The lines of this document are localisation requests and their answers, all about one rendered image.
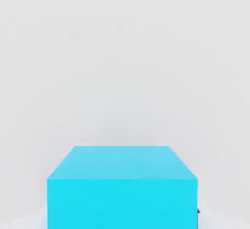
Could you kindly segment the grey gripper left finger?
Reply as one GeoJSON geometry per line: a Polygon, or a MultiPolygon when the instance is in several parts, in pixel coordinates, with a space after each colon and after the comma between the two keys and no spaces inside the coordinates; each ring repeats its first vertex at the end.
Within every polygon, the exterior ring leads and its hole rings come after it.
{"type": "Polygon", "coordinates": [[[47,203],[34,215],[32,229],[47,229],[47,203]]]}

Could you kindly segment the small cyan cube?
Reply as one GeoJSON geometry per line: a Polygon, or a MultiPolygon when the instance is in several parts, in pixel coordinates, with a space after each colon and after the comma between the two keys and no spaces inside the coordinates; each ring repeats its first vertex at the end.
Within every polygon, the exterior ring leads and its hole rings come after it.
{"type": "Polygon", "coordinates": [[[76,146],[47,179],[47,228],[198,229],[197,191],[168,146],[76,146]]]}

